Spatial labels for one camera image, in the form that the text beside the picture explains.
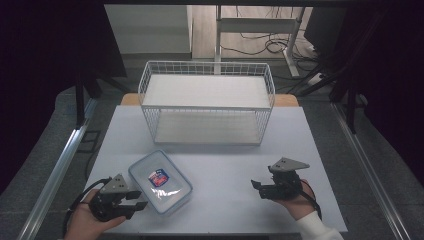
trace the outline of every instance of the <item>clear plastic container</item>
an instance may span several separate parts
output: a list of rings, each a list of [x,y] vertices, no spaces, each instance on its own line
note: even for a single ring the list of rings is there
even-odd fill
[[[191,183],[162,150],[130,166],[128,172],[158,214],[170,214],[193,190]]]

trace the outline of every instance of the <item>hand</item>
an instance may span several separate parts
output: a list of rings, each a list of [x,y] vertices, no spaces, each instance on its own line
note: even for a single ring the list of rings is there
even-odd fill
[[[312,198],[315,198],[311,187],[307,184],[308,181],[302,179],[302,188],[303,191],[311,196]],[[289,211],[290,215],[297,221],[306,215],[312,213],[315,211],[312,204],[303,196],[299,195],[295,199],[292,200],[273,200],[276,203],[279,203],[283,205],[287,210]]]
[[[108,222],[100,222],[93,216],[87,203],[98,191],[98,189],[91,190],[75,209],[64,240],[94,240],[104,231],[125,221],[126,218],[122,216]]]

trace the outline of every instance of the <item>aluminum rail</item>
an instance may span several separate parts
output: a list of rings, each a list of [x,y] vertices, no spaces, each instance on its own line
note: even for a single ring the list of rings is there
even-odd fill
[[[341,109],[340,105],[337,105],[335,103],[331,103],[331,107],[336,114],[336,117],[340,123],[340,126],[342,127],[343,132],[346,135],[346,139],[348,140],[350,146],[352,147],[352,150],[356,156],[356,159],[358,160],[358,163],[361,166],[362,171],[371,187],[371,190],[373,191],[378,203],[380,204],[380,207],[396,239],[399,239],[399,240],[411,239],[411,237],[408,234],[408,231],[405,228],[405,224],[403,223],[403,220],[396,209],[396,206],[394,205],[393,201],[390,199],[380,179],[378,178],[376,172],[374,171],[374,168],[367,154],[362,148],[362,145],[359,139],[357,138],[355,134],[352,134],[350,132],[348,125],[344,121],[345,114],[343,112],[343,109]]]
[[[53,202],[54,197],[59,189],[60,184],[68,170],[72,158],[78,149],[78,145],[81,142],[82,137],[87,129],[88,123],[93,116],[94,109],[97,105],[97,101],[90,99],[85,108],[85,120],[80,129],[75,129],[65,148],[62,151],[57,163],[50,174],[44,188],[37,199],[32,211],[27,218],[26,223],[22,227],[22,230],[17,239],[34,239],[40,229],[40,226]]]

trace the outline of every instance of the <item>wooden panel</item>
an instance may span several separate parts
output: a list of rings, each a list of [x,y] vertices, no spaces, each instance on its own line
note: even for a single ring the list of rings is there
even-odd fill
[[[122,98],[121,105],[140,105],[138,100],[138,93],[128,93]],[[298,107],[299,103],[295,96],[291,94],[276,94],[275,107]]]

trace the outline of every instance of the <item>white wall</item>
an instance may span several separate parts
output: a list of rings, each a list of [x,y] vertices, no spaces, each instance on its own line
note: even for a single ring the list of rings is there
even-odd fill
[[[191,6],[105,5],[121,54],[190,53]]]

